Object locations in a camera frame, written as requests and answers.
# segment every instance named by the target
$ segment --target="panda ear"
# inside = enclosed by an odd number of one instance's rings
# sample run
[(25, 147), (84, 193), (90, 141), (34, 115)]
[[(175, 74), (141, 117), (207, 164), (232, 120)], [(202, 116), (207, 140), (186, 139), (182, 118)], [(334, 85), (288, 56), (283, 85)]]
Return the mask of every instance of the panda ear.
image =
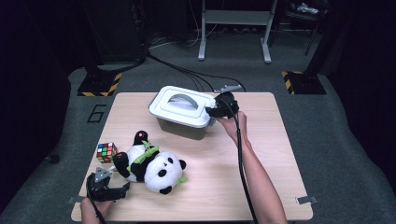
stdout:
[(172, 191), (172, 187), (171, 186), (169, 186), (168, 188), (166, 188), (166, 189), (160, 189), (160, 193), (161, 194), (168, 194), (168, 193), (170, 193)]
[(187, 163), (185, 161), (183, 161), (183, 160), (179, 160), (179, 161), (180, 161), (181, 169), (182, 170), (186, 169)]

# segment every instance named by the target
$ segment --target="stuffed panda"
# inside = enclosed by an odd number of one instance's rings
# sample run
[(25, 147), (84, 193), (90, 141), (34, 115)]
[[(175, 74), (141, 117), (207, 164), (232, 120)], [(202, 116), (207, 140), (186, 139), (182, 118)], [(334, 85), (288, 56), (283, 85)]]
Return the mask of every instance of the stuffed panda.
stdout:
[(186, 162), (179, 160), (172, 152), (160, 152), (148, 164), (145, 174), (146, 187), (161, 194), (170, 193), (175, 186), (187, 181), (187, 177), (182, 176), (186, 166)]
[(148, 189), (161, 194), (168, 194), (175, 186), (187, 181), (187, 177), (182, 176), (187, 163), (172, 152), (160, 152), (158, 146), (152, 146), (145, 131), (137, 132), (131, 148), (117, 153), (113, 162), (124, 178), (145, 182)]

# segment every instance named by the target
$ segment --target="black fabric backdrop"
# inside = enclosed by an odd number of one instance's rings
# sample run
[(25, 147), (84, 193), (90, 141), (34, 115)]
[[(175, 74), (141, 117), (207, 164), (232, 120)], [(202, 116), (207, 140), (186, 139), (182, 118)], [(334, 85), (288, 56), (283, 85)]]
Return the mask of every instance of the black fabric backdrop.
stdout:
[(81, 12), (78, 1), (0, 1), (0, 212), (62, 135), (67, 76), (97, 64)]
[[(351, 23), (345, 45), (338, 49), (339, 61), (328, 78), (344, 105), (350, 130), (396, 193), (396, 4), (386, 0), (334, 3)], [(346, 23), (338, 21), (332, 26)], [(318, 48), (308, 68), (320, 67), (326, 53)]]

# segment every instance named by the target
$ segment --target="black cable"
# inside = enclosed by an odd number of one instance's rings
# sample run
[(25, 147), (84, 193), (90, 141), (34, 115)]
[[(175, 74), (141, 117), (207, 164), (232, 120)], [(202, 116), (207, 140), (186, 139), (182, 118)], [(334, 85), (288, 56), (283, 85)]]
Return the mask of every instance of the black cable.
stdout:
[(231, 113), (233, 114), (233, 119), (235, 120), (235, 125), (236, 125), (236, 137), (237, 137), (237, 149), (238, 149), (238, 168), (239, 168), (239, 174), (241, 175), (241, 180), (242, 180), (242, 185), (244, 187), (245, 195), (247, 197), (247, 204), (250, 209), (250, 213), (253, 216), (253, 221), (254, 223), (259, 223), (256, 218), (256, 213), (254, 212), (254, 207), (250, 199), (250, 194), (248, 192), (248, 185), (247, 181), (245, 179), (245, 172), (243, 168), (243, 162), (242, 162), (242, 137), (241, 137), (241, 130), (239, 129), (239, 119), (236, 117), (235, 113), (233, 112), (233, 109), (225, 102), (225, 100), (219, 98), (227, 107), (230, 109)]
[(196, 88), (198, 91), (199, 91), (199, 88), (198, 88), (197, 83), (201, 86), (201, 89), (204, 90), (204, 87), (202, 86), (201, 82), (199, 82), (195, 76), (191, 76), (191, 75), (188, 75), (188, 74), (185, 74), (185, 75), (191, 79), (191, 81), (192, 81), (192, 82), (194, 83), (194, 85), (195, 85), (195, 88)]
[(201, 78), (201, 77), (199, 77), (199, 76), (229, 79), (229, 80), (232, 80), (232, 81), (237, 82), (239, 85), (241, 85), (241, 87), (244, 89), (244, 91), (246, 91), (245, 86), (244, 86), (240, 81), (238, 81), (238, 80), (236, 80), (236, 79), (234, 79), (234, 78), (231, 78), (231, 77), (217, 77), (217, 76), (211, 76), (211, 75), (204, 74), (204, 73), (194, 72), (194, 71), (191, 71), (191, 70), (189, 70), (189, 69), (182, 68), (182, 67), (178, 67), (178, 66), (176, 66), (176, 65), (174, 65), (174, 64), (167, 63), (167, 62), (165, 62), (165, 61), (163, 61), (163, 60), (161, 60), (161, 59), (158, 59), (157, 57), (153, 56), (150, 52), (148, 52), (147, 55), (148, 55), (148, 57), (150, 57), (152, 60), (157, 61), (157, 62), (159, 62), (159, 63), (163, 63), (163, 64), (165, 64), (165, 65), (167, 65), (167, 66), (169, 66), (169, 67), (171, 67), (171, 68), (173, 68), (173, 69), (176, 69), (177, 71), (179, 71), (179, 72), (181, 72), (181, 73), (184, 73), (185, 75), (189, 74), (189, 75), (192, 75), (192, 76), (195, 76), (195, 77), (200, 78), (203, 82), (205, 82), (205, 83), (211, 88), (212, 91), (214, 91), (213, 87), (212, 87), (206, 80), (204, 80), (203, 78)]
[(106, 224), (105, 218), (102, 216), (102, 213), (101, 213), (101, 212), (99, 211), (99, 209), (96, 207), (95, 201), (94, 201), (94, 199), (92, 198), (92, 196), (91, 196), (91, 194), (90, 194), (90, 189), (89, 189), (89, 185), (88, 185), (88, 184), (91, 182), (92, 176), (93, 176), (93, 175), (90, 175), (90, 176), (87, 178), (87, 181), (86, 181), (86, 184), (85, 184), (85, 188), (87, 189), (88, 199), (90, 199), (90, 202), (91, 202), (91, 204), (92, 204), (92, 206), (93, 206), (93, 209), (95, 210), (96, 216), (97, 216), (97, 217), (99, 218), (99, 220), (100, 220), (100, 223)]
[(193, 77), (196, 77), (196, 78), (201, 79), (203, 82), (205, 82), (205, 83), (212, 89), (212, 91), (214, 91), (213, 87), (212, 87), (206, 80), (204, 80), (204, 79), (201, 78), (201, 77), (196, 76), (192, 71), (189, 71), (189, 70), (184, 69), (184, 68), (181, 68), (181, 67), (177, 67), (176, 65), (171, 64), (171, 63), (164, 62), (164, 61), (162, 61), (161, 59), (159, 59), (159, 58), (153, 56), (153, 55), (150, 54), (150, 53), (148, 53), (148, 57), (150, 57), (150, 58), (151, 58), (152, 60), (154, 60), (154, 61), (157, 61), (157, 62), (159, 62), (159, 63), (163, 63), (163, 64), (165, 64), (165, 65), (167, 65), (167, 66), (169, 66), (169, 67), (171, 67), (171, 68), (173, 68), (173, 69), (176, 69), (178, 72), (181, 72), (181, 73), (183, 73), (184, 75), (186, 75), (186, 76), (188, 76), (188, 77), (193, 76)]

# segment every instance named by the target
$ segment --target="gray carpet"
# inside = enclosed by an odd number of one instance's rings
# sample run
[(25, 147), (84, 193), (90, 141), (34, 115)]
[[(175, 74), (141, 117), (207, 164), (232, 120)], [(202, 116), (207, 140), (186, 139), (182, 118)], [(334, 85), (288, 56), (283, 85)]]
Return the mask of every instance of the gray carpet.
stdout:
[[(309, 55), (304, 56), (307, 36), (279, 33), (270, 48), (271, 64), (263, 62), (261, 36), (220, 35), (211, 39), (204, 62), (197, 61), (198, 43), (192, 47), (168, 44), (150, 52), (196, 72), (237, 78), (247, 91), (269, 91), (275, 95), (306, 190), (319, 199), (319, 203), (313, 204), (314, 217), (306, 223), (396, 223), (396, 200), (389, 183), (348, 129), (344, 109), (329, 80), (319, 75), (326, 95), (289, 95), (286, 90), (281, 71), (304, 71), (319, 36)], [(52, 152), (61, 161), (57, 164), (43, 161), (35, 169), (1, 214), (0, 223), (73, 223), (70, 218), (73, 205), (66, 201), (79, 192), (118, 92), (159, 91), (166, 85), (196, 90), (189, 77), (151, 59), (123, 73), (113, 96), (77, 96), (84, 77), (83, 69), (69, 76), (72, 93), (64, 134)], [(205, 79), (215, 89), (235, 84), (224, 79)], [(96, 105), (106, 105), (98, 108), (104, 117), (101, 122), (87, 123)]]

